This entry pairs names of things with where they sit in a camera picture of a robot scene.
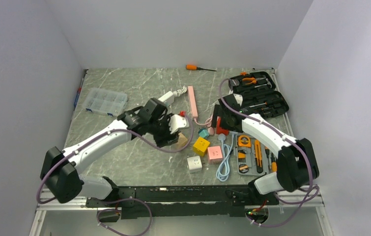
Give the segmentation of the red cube plug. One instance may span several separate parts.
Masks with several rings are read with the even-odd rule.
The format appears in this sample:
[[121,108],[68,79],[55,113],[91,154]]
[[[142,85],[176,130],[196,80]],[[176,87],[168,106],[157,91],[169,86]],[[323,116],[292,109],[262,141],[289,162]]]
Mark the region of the red cube plug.
[[224,134],[224,135],[227,136],[229,134],[229,130],[226,130],[226,129],[221,127],[221,118],[220,117],[217,118],[215,131],[216,131],[217,135]]

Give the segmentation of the white power strip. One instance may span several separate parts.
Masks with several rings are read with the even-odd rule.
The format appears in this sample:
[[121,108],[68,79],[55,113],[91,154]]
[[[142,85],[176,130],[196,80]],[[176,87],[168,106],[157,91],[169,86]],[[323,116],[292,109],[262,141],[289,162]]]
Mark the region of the white power strip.
[[165,104],[166,107],[169,107],[175,99],[175,94],[172,91],[168,91],[164,95],[162,95],[160,98],[158,98],[159,101]]

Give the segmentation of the teal small plug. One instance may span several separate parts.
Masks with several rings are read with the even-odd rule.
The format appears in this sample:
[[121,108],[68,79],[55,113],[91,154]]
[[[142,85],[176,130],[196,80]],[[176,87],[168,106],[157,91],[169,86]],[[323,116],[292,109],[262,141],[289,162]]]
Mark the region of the teal small plug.
[[207,139],[207,138],[210,136],[210,134],[209,134],[209,132],[208,132],[208,130],[207,130],[206,128],[202,128],[202,129],[200,129],[200,130],[198,131],[198,134],[199,134],[199,136],[200,136],[201,138],[203,138],[203,139]]

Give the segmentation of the black tool case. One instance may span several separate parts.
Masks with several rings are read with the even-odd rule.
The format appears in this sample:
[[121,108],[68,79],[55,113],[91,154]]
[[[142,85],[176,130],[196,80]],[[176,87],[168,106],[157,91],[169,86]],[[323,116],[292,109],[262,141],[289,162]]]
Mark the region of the black tool case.
[[246,73],[229,78],[228,85],[234,94],[242,96],[239,111],[263,118],[275,118],[289,111],[283,95],[276,90],[272,77],[263,71]]

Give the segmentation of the pink cube plug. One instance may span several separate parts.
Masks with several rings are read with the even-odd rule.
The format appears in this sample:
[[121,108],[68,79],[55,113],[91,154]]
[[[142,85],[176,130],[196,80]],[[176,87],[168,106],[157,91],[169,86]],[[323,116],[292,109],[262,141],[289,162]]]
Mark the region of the pink cube plug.
[[219,164],[223,160],[223,152],[220,146],[207,148],[207,160],[209,164]]

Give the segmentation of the grey tool tray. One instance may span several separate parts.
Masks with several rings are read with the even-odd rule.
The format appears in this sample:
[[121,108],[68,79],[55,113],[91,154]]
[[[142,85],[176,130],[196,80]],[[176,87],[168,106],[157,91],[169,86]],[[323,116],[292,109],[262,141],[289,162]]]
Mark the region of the grey tool tray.
[[277,171],[277,157],[259,140],[238,134],[234,146],[237,172],[242,176],[263,176]]

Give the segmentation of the pink power strip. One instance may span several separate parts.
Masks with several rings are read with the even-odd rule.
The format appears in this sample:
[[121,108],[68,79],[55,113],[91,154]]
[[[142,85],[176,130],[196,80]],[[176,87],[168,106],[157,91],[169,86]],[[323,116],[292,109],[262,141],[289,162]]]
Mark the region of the pink power strip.
[[196,97],[193,86],[187,86],[187,94],[189,99],[190,111],[193,119],[198,118],[198,109],[196,103]]

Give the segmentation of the yellow cube plug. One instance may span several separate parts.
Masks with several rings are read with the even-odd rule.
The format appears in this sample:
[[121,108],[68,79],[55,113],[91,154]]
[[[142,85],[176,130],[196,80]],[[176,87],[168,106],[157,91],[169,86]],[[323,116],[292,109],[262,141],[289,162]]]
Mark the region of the yellow cube plug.
[[193,144],[193,152],[196,153],[198,156],[203,157],[206,154],[209,146],[210,142],[208,140],[202,137],[198,137]]

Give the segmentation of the clear screw box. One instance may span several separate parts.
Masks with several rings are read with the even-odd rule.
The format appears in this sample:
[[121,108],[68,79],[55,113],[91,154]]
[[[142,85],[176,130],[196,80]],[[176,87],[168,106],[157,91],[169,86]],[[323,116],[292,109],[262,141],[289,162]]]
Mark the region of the clear screw box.
[[82,107],[91,113],[117,117],[123,112],[127,101],[128,96],[125,93],[102,88],[91,88]]

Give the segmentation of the white cube plug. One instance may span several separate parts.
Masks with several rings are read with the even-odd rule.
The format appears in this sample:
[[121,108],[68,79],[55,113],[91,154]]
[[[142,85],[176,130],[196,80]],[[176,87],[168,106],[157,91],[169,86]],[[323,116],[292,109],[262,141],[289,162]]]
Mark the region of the white cube plug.
[[196,173],[202,170],[202,162],[200,156],[193,156],[187,158],[187,166],[189,173]]

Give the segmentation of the beige cube plug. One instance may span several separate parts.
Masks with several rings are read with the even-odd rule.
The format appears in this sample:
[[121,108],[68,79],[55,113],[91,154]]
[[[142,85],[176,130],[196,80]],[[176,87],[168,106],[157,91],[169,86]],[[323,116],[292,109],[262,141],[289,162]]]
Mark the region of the beige cube plug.
[[183,147],[186,147],[188,143],[188,138],[181,132],[178,133],[178,140],[177,143],[175,144],[176,149],[181,149]]

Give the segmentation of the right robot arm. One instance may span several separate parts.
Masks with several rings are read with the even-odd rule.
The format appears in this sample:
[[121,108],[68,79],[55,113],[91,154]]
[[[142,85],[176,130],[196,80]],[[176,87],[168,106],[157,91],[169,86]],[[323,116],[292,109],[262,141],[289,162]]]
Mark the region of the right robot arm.
[[219,103],[237,117],[240,132],[259,140],[277,158],[277,171],[263,175],[249,184],[251,188],[247,193],[250,202],[260,204],[272,192],[293,192],[307,184],[313,187],[320,172],[313,145],[308,139],[297,139],[285,134],[260,114],[247,115],[235,110],[233,106],[239,103],[234,94],[221,97]]

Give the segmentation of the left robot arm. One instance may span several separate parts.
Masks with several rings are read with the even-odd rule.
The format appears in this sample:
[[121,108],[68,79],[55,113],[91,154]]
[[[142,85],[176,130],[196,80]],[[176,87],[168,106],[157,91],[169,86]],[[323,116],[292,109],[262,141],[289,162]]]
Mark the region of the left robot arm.
[[82,196],[113,206],[119,200],[119,187],[109,177],[84,177],[82,172],[109,151],[135,138],[168,153],[164,147],[177,143],[180,130],[189,127],[190,122],[187,115],[169,113],[163,102],[151,98],[144,106],[123,112],[84,141],[63,150],[49,149],[41,168],[36,200],[39,204],[49,202],[41,200],[42,189],[47,187],[52,199],[61,204]]

